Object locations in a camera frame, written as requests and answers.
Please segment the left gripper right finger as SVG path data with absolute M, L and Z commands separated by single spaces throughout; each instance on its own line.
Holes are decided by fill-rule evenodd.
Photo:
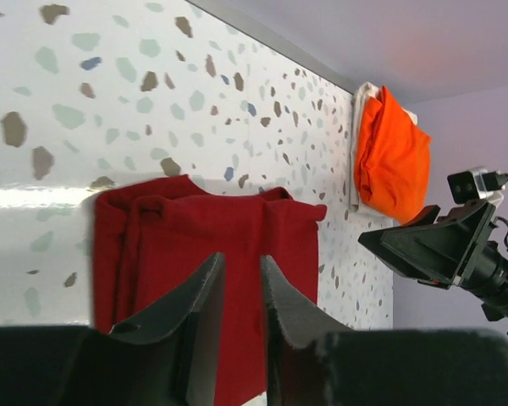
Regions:
M 270 405 L 508 405 L 508 342 L 489 330 L 354 331 L 260 263 Z

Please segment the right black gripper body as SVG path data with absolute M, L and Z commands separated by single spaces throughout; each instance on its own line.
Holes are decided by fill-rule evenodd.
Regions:
M 496 242 L 486 244 L 461 288 L 482 301 L 488 321 L 508 319 L 508 260 L 498 251 Z

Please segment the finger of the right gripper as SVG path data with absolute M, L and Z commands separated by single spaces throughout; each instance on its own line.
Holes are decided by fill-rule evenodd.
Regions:
M 486 200 L 472 200 L 439 214 L 433 224 L 364 232 L 358 242 L 405 278 L 437 288 L 460 287 L 488 243 L 494 212 Z
M 405 223 L 405 227 L 419 227 L 436 222 L 440 212 L 438 205 L 425 206 L 412 220 Z

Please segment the dark red t shirt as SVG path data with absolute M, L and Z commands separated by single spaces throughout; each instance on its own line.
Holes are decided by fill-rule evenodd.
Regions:
M 324 205 L 278 187 L 212 195 L 185 175 L 101 193 L 94 205 L 95 325 L 113 325 L 183 283 L 211 254 L 226 261 L 214 402 L 242 405 L 266 388 L 260 259 L 269 255 L 311 301 L 318 298 L 318 224 Z

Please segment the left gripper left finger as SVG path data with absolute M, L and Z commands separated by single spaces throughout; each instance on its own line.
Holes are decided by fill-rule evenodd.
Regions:
M 211 405 L 225 259 L 116 324 L 0 326 L 0 405 Z

